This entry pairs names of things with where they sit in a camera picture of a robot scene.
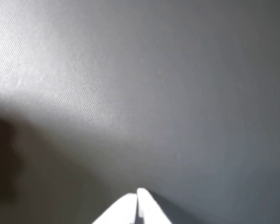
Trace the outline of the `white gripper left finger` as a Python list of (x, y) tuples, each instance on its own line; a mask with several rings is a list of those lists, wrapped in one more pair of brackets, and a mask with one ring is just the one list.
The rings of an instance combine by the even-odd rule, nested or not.
[(137, 194), (127, 193), (108, 207), (93, 224), (134, 224), (137, 202)]

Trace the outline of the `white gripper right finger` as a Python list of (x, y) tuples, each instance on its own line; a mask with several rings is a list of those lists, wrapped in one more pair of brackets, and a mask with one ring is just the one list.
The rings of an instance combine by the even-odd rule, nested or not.
[(172, 224), (147, 189), (138, 188), (137, 197), (138, 214), (144, 224)]

